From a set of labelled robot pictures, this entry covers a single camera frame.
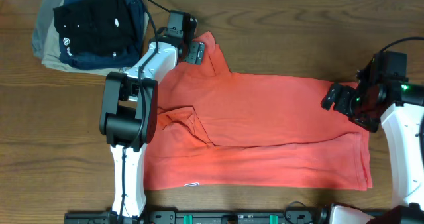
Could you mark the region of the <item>orange red t-shirt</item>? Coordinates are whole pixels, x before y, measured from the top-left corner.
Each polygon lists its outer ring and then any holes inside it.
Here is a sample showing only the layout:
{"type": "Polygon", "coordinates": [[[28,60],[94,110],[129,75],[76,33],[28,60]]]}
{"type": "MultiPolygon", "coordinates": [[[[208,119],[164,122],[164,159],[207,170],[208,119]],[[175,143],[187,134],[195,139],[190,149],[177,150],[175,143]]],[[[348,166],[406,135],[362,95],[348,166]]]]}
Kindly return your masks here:
{"type": "Polygon", "coordinates": [[[369,134],[321,100],[330,83],[231,72],[210,32],[200,65],[182,62],[158,86],[158,124],[144,186],[372,187],[369,134]]]}

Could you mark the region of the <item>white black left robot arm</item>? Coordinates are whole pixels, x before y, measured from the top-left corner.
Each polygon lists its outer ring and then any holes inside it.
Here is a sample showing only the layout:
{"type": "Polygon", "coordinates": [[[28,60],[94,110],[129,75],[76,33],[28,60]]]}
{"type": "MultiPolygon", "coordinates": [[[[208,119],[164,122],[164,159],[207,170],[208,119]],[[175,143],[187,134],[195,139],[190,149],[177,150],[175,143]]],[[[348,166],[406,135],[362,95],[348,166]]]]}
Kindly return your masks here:
{"type": "Polygon", "coordinates": [[[123,73],[105,80],[99,129],[115,167],[115,199],[110,223],[138,223],[145,205],[144,159],[157,124],[158,84],[178,62],[199,65],[205,44],[190,42],[181,56],[169,42],[151,41],[147,53],[123,73]]]}

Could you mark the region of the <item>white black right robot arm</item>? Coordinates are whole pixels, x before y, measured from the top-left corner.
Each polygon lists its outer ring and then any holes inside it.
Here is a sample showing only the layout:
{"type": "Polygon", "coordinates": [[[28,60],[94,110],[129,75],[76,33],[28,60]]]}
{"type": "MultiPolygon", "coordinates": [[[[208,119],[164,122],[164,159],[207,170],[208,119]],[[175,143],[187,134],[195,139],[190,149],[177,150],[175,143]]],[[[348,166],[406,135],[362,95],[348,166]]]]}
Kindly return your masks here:
{"type": "Polygon", "coordinates": [[[333,205],[326,222],[423,224],[423,87],[404,81],[360,82],[356,89],[334,83],[321,106],[370,132],[383,128],[393,186],[391,210],[368,213],[333,205]]]}

